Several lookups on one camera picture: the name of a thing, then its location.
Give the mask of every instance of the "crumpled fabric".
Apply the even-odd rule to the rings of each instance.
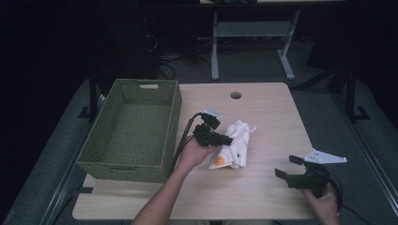
[[[209,169],[230,166],[238,170],[240,167],[245,167],[249,139],[254,131],[255,128],[251,129],[249,124],[240,120],[229,126],[225,135],[232,138],[233,141],[231,145],[223,145],[220,151],[214,153],[208,166]]]

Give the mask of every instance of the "desk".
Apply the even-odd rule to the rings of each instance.
[[[304,157],[312,145],[284,83],[181,84],[182,106],[177,139],[189,119],[204,109],[222,113],[217,129],[224,132],[237,120],[257,130],[251,135],[247,167],[207,168],[210,156],[187,177],[171,219],[305,219],[314,218],[298,190],[288,188],[274,168],[304,173],[288,161]],[[232,99],[239,92],[241,99]],[[192,127],[201,123],[195,120]],[[73,210],[76,219],[134,219],[161,184],[97,180],[88,175]]]

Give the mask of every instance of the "wicker basket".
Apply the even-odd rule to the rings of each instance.
[[[176,81],[116,80],[78,165],[97,179],[164,182],[180,109]]]

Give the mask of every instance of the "person's arm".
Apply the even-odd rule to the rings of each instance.
[[[196,139],[190,140],[181,152],[175,170],[161,189],[141,209],[131,224],[167,224],[175,205],[176,197],[188,173],[193,167],[201,164],[209,154],[220,148],[220,146],[201,147]]]
[[[310,189],[301,189],[300,191],[310,203],[322,225],[339,225],[337,198],[331,184],[326,185],[324,195],[319,199],[313,195]]]

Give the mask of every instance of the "hole in table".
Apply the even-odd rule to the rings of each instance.
[[[240,99],[240,98],[242,98],[242,95],[239,92],[233,92],[233,93],[231,93],[231,98]]]

